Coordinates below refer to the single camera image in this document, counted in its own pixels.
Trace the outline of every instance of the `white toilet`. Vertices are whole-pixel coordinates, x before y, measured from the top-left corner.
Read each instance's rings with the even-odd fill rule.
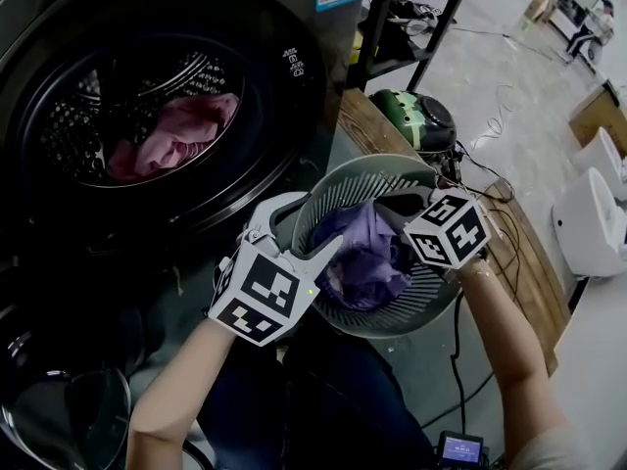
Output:
[[[627,215],[595,168],[575,179],[553,206],[561,250],[575,275],[627,271]]]

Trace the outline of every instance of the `concrete floor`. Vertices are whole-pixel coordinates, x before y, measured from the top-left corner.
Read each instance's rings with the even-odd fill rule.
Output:
[[[442,1],[431,0],[443,7]],[[435,56],[418,92],[439,99],[453,114],[458,139],[471,151],[472,157],[506,177],[516,190],[516,197],[529,216],[560,280],[569,294],[574,278],[561,256],[551,226],[551,206],[569,179],[575,176],[570,162],[579,146],[567,125],[571,111],[597,85],[593,75],[581,62],[566,67],[556,58],[565,43],[554,31],[531,24],[526,29],[500,29],[490,17],[465,0],[457,14],[458,24],[475,30],[507,32],[524,44],[549,55],[531,52],[501,36],[450,30]],[[407,67],[371,81],[366,93],[381,88],[405,88],[414,67]],[[508,84],[512,87],[501,87]],[[498,98],[502,108],[504,131],[497,138],[487,124],[499,117]],[[338,128],[331,155],[334,167],[359,152]],[[462,164],[466,185],[484,189],[495,178],[469,162]],[[207,280],[213,267],[181,267],[180,286],[173,284],[158,308],[169,318],[168,340],[131,381],[136,397],[169,360],[206,305]],[[462,307],[460,316],[461,354],[458,367],[466,395],[472,393],[490,374],[491,368],[480,337],[469,315]],[[374,343],[393,365],[404,390],[405,399],[416,419],[424,424],[458,402],[458,389],[451,371],[449,356],[454,352],[453,308],[423,329],[395,340]],[[467,432],[485,438],[492,455],[504,450],[500,396],[494,379],[467,405]],[[459,413],[453,412],[426,430],[436,443],[442,430],[459,430]],[[193,440],[201,436],[195,431]]]

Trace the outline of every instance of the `wooden table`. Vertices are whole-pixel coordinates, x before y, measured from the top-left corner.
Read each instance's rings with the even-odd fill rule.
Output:
[[[359,89],[344,93],[339,122],[364,155],[393,153],[419,158],[410,143]],[[509,197],[502,181],[486,192],[495,198]],[[489,261],[509,295],[516,293],[514,300],[538,336],[547,369],[552,373],[557,367],[555,345],[570,318],[566,296],[520,204],[515,199],[503,204],[488,198],[483,198],[482,203],[492,210],[497,226],[519,243],[517,253],[506,235],[503,239],[493,235],[488,244]]]

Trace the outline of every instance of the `clothes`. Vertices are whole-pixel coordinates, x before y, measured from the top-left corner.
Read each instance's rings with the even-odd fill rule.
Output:
[[[337,235],[344,236],[342,246],[315,282],[338,305],[373,309],[396,299],[410,284],[409,256],[373,199],[327,214],[313,231],[310,248]]]
[[[234,94],[170,101],[159,111],[157,127],[139,148],[125,139],[118,143],[107,172],[117,182],[135,182],[193,159],[221,134],[238,104]]]
[[[587,470],[588,454],[569,426],[557,427],[530,441],[512,461],[510,470]]]
[[[610,14],[606,14],[603,9],[595,9],[594,13],[584,20],[584,26],[595,34],[597,38],[605,38],[610,31],[614,30],[614,18]]]
[[[308,323],[283,364],[274,343],[235,341],[198,416],[218,470],[433,467],[429,440],[367,340]]]
[[[583,44],[589,42],[595,37],[595,34],[592,33],[584,24],[583,26],[581,26],[581,29],[570,38],[570,41],[568,42],[568,47],[566,48],[566,52],[570,54],[573,58],[576,58]]]

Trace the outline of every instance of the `forearm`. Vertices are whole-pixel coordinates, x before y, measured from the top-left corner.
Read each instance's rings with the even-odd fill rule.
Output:
[[[201,322],[135,406],[131,437],[134,433],[182,445],[234,339],[216,322]]]
[[[500,386],[534,374],[546,375],[542,349],[531,325],[490,265],[473,260],[458,272],[458,280]]]
[[[499,383],[511,463],[529,441],[566,419],[555,402],[540,342],[488,263],[471,261],[458,279]]]

